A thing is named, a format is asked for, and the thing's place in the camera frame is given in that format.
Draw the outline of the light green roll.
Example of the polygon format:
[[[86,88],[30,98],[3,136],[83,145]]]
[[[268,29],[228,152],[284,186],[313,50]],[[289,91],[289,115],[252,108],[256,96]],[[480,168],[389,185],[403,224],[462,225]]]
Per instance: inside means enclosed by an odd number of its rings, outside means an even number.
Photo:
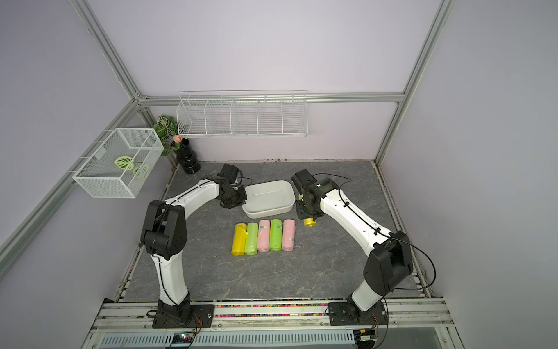
[[[247,237],[244,253],[247,255],[256,255],[258,253],[258,232],[259,226],[256,222],[250,222],[247,225]]]

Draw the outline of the bright green roll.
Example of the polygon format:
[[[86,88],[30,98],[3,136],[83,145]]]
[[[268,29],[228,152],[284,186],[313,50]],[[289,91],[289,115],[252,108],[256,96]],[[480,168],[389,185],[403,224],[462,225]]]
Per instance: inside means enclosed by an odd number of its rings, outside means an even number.
[[[283,244],[283,223],[281,220],[271,220],[269,248],[271,251],[281,251]]]

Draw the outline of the white plastic storage box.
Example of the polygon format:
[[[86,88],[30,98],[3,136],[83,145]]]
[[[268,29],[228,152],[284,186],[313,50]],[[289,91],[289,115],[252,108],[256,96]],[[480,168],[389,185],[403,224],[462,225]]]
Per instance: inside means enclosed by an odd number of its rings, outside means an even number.
[[[247,186],[246,194],[242,209],[251,219],[288,213],[296,201],[291,184],[285,180]]]

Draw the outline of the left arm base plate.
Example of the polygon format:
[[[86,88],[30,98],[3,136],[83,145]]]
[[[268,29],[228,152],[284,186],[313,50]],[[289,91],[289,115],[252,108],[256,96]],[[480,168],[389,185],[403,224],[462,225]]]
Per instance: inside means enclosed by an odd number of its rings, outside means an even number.
[[[161,303],[153,319],[154,329],[202,328],[208,329],[214,319],[212,304],[167,305]]]

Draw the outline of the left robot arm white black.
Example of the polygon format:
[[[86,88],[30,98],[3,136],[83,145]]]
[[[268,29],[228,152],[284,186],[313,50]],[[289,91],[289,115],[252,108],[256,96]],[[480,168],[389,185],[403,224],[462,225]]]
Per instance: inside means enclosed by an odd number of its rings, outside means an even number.
[[[200,180],[193,187],[165,201],[154,200],[148,205],[140,243],[155,264],[160,295],[158,308],[174,317],[189,313],[190,292],[183,273],[183,250],[187,243],[187,219],[210,201],[232,209],[246,203],[247,194],[241,185],[243,173],[232,164],[225,164],[218,174]]]

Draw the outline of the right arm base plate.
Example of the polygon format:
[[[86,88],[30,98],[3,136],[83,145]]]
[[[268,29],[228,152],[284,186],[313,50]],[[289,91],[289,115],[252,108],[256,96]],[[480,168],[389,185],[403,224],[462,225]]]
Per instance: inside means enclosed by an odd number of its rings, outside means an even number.
[[[330,302],[325,310],[331,326],[370,326],[386,325],[387,312],[382,302],[367,311],[361,311],[351,302]]]

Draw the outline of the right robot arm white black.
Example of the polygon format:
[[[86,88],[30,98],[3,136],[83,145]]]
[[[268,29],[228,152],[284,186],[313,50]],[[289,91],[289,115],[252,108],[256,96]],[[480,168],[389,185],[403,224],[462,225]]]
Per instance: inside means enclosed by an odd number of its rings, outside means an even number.
[[[299,219],[329,216],[356,240],[367,256],[363,281],[349,296],[349,309],[370,311],[414,271],[411,244],[402,232],[392,232],[374,221],[333,180],[318,180],[308,170],[296,172],[291,181],[302,197],[296,200]]]

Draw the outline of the pink trash bag roll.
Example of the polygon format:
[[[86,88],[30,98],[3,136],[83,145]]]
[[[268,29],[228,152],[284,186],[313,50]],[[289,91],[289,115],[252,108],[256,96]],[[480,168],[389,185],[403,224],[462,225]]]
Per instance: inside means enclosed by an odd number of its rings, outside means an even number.
[[[259,222],[258,237],[257,237],[257,251],[268,252],[270,249],[270,226],[269,220],[261,220]]]
[[[296,223],[292,219],[283,221],[283,241],[282,250],[292,251],[294,249],[294,238],[296,233]]]

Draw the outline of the yellow trash bag roll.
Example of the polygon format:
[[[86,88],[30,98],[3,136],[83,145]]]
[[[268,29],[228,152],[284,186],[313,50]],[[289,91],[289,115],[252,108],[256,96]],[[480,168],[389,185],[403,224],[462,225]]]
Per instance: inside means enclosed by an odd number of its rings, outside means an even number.
[[[232,241],[231,254],[242,256],[245,254],[246,240],[248,237],[247,224],[238,223],[235,225],[235,232]]]
[[[304,225],[305,227],[310,228],[316,226],[317,223],[313,218],[306,218],[304,219]]]

